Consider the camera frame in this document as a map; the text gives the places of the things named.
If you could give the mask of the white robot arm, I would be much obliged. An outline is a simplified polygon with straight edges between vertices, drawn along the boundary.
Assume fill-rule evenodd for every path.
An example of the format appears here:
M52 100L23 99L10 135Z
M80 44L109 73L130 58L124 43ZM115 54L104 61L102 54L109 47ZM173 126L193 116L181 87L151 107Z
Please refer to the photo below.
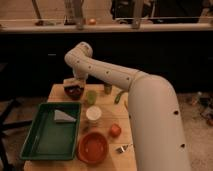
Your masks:
M91 75L128 93L137 171L191 171L177 95L165 78L95 60L86 42L64 60L76 79Z

